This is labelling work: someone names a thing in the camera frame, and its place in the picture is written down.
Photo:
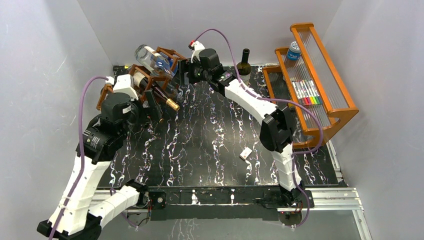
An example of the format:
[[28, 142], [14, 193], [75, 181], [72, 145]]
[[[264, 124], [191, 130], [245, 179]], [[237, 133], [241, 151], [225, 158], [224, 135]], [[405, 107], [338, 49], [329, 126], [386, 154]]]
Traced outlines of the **clear glass corked bottle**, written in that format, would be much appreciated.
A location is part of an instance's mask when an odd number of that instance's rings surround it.
[[134, 52], [135, 59], [153, 76], [172, 79], [178, 69], [178, 61], [185, 59], [173, 49], [157, 47], [153, 49], [147, 44], [140, 45]]

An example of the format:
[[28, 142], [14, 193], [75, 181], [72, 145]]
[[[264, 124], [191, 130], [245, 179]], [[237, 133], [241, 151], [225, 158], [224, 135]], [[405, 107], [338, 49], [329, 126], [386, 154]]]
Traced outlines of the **dark green wine bottle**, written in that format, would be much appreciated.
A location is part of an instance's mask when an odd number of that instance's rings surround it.
[[249, 85], [252, 72], [252, 67], [249, 64], [249, 55], [250, 50], [248, 48], [244, 48], [242, 52], [241, 61], [236, 65], [240, 79], [247, 86]]

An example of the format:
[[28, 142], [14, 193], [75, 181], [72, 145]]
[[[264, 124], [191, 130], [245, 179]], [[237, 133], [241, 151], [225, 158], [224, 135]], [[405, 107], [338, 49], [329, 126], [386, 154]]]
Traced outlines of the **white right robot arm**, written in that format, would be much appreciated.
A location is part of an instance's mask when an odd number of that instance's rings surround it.
[[224, 69], [218, 53], [195, 41], [189, 47], [190, 58], [180, 60], [176, 77], [181, 84], [207, 82], [223, 97], [237, 103], [260, 124], [259, 139], [273, 157], [278, 171], [282, 203], [295, 207], [311, 202], [296, 167], [293, 150], [294, 121], [289, 108], [280, 108], [275, 100], [267, 99], [248, 87], [239, 72]]

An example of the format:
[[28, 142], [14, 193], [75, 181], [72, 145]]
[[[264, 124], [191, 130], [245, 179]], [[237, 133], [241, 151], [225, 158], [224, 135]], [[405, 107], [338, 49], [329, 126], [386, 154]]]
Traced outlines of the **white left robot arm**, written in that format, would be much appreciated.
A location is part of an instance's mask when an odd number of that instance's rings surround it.
[[51, 240], [97, 240], [102, 229], [125, 210], [145, 208], [151, 203], [148, 187], [132, 179], [91, 206], [105, 170], [130, 129], [146, 120], [146, 110], [136, 97], [124, 92], [107, 95], [100, 114], [79, 133], [69, 182], [54, 213], [38, 224], [38, 233]]

